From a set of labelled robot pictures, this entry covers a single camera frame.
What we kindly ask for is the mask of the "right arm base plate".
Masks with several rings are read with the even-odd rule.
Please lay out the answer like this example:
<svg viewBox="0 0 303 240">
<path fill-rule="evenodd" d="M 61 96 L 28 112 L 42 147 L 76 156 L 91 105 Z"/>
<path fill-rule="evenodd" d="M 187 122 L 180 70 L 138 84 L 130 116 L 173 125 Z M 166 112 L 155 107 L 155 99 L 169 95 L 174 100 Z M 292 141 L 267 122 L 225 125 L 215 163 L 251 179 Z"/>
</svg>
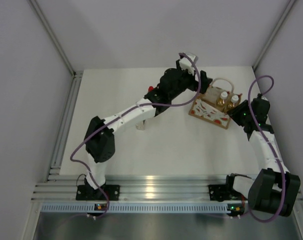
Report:
<svg viewBox="0 0 303 240">
<path fill-rule="evenodd" d="M 239 192 L 227 187 L 225 184 L 210 184 L 208 193 L 211 201 L 240 201 L 242 199 L 242 195 Z"/>
</svg>

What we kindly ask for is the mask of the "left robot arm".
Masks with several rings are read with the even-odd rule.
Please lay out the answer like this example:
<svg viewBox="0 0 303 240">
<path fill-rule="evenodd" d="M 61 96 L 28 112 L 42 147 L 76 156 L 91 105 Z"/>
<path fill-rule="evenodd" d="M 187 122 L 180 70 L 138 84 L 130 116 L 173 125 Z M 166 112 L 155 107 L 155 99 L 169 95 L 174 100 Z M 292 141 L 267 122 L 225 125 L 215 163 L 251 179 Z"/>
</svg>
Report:
<svg viewBox="0 0 303 240">
<path fill-rule="evenodd" d="M 87 194 L 94 200 L 104 196 L 106 163 L 116 151 L 116 132 L 162 114 L 173 107 L 172 101 L 186 90 L 197 95 L 204 94 L 212 81 L 203 70 L 196 71 L 193 67 L 182 66 L 169 68 L 156 87 L 149 89 L 131 107 L 111 118 L 92 118 L 84 138 L 88 156 L 88 172 L 84 181 Z"/>
</svg>

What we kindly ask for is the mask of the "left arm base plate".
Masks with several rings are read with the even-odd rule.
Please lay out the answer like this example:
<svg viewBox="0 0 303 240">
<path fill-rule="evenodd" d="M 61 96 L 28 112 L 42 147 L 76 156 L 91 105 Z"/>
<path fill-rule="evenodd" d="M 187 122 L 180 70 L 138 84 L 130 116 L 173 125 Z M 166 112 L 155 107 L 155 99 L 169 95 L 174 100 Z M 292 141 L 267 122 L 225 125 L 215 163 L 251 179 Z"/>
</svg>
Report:
<svg viewBox="0 0 303 240">
<path fill-rule="evenodd" d="M 110 201 L 118 201 L 120 196 L 120 186 L 115 184 L 104 184 L 102 190 Z M 93 189 L 89 185 L 79 185 L 77 187 L 77 201 L 104 201 L 105 195 L 99 189 Z"/>
</svg>

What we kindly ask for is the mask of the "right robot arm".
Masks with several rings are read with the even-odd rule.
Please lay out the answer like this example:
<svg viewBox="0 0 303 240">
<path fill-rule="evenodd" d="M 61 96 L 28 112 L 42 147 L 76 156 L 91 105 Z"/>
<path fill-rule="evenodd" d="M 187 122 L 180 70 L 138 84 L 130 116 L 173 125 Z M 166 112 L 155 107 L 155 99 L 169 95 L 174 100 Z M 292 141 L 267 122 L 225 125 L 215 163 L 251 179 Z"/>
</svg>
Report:
<svg viewBox="0 0 303 240">
<path fill-rule="evenodd" d="M 224 193 L 231 199 L 243 195 L 251 210 L 282 217 L 291 215 L 301 180 L 291 174 L 277 151 L 274 130 L 267 124 L 269 101 L 258 96 L 245 100 L 227 112 L 228 116 L 243 127 L 258 163 L 259 173 L 255 179 L 232 173 L 226 177 Z"/>
</svg>

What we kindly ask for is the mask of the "grey cap clear bottle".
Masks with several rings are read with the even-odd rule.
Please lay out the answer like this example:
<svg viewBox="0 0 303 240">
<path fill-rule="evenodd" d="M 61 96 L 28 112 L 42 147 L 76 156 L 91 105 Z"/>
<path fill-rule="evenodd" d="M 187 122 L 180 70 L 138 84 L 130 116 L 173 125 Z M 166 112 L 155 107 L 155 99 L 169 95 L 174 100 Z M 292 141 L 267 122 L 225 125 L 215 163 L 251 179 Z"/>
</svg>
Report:
<svg viewBox="0 0 303 240">
<path fill-rule="evenodd" d="M 146 129 L 146 120 L 142 120 L 135 125 L 136 129 L 139 131 L 144 131 Z"/>
</svg>

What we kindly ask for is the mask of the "red cap yellow bottle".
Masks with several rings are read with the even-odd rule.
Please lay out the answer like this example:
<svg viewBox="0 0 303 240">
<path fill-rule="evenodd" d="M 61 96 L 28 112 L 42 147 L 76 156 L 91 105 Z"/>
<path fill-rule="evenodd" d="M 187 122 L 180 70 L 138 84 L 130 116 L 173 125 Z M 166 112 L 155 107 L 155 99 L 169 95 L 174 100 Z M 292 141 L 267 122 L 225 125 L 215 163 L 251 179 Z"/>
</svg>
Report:
<svg viewBox="0 0 303 240">
<path fill-rule="evenodd" d="M 154 86 L 149 86 L 149 87 L 148 87 L 148 92 L 151 92 L 151 91 L 153 91 L 154 89 L 155 89 Z"/>
</svg>

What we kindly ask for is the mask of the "white cap amber bottle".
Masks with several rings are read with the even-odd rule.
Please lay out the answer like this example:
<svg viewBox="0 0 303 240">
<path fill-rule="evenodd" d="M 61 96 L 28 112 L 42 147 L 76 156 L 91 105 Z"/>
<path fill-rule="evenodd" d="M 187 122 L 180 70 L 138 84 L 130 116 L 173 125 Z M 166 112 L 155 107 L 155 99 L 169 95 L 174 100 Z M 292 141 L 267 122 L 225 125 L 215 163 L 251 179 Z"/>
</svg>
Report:
<svg viewBox="0 0 303 240">
<path fill-rule="evenodd" d="M 226 105 L 226 111 L 232 110 L 237 106 L 239 103 L 239 96 L 237 94 L 233 95 L 230 99 L 230 101 Z"/>
<path fill-rule="evenodd" d="M 228 98 L 228 93 L 226 91 L 223 91 L 219 97 L 216 100 L 215 103 L 215 107 L 219 110 L 219 111 L 223 111 L 224 107 L 227 104 L 227 98 Z"/>
</svg>

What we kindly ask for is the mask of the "canvas bag with watermelon print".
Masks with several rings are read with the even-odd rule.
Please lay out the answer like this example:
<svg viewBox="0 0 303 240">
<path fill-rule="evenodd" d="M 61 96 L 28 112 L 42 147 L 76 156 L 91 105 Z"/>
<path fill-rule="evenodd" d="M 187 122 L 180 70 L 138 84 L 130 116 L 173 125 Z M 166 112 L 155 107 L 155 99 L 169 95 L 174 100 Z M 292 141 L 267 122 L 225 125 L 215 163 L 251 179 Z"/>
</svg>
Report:
<svg viewBox="0 0 303 240">
<path fill-rule="evenodd" d="M 224 89 L 217 86 L 217 81 L 226 82 L 230 88 Z M 241 103 L 242 94 L 235 93 L 234 83 L 229 79 L 218 77 L 212 81 L 205 94 L 200 94 L 196 97 L 188 114 L 192 117 L 198 118 L 227 130 L 229 128 L 231 118 L 227 115 L 226 106 L 224 107 L 223 111 L 219 111 L 216 108 L 216 100 L 222 92 L 228 93 L 226 106 L 233 95 L 239 96 L 239 102 L 237 106 Z"/>
</svg>

